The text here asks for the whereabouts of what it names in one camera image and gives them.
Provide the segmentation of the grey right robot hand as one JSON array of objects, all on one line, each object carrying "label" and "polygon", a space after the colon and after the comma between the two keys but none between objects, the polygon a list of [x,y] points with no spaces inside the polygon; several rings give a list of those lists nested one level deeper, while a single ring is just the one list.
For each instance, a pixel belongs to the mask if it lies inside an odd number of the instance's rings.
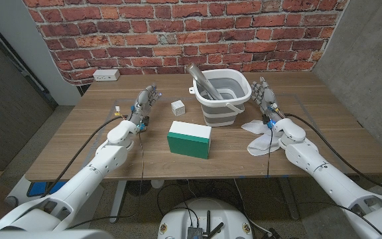
[{"label": "grey right robot hand", "polygon": [[274,92],[264,77],[261,76],[259,82],[251,84],[251,99],[259,106],[263,123],[269,128],[285,117],[278,106]]}]

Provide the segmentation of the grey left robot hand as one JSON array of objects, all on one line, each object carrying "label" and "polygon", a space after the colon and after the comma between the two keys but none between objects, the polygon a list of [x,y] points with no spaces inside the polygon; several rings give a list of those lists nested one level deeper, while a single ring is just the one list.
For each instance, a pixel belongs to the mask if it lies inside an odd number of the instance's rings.
[{"label": "grey left robot hand", "polygon": [[151,107],[161,96],[155,83],[147,86],[139,93],[135,103],[131,106],[131,114],[127,120],[133,122],[139,131],[144,131],[149,124]]}]

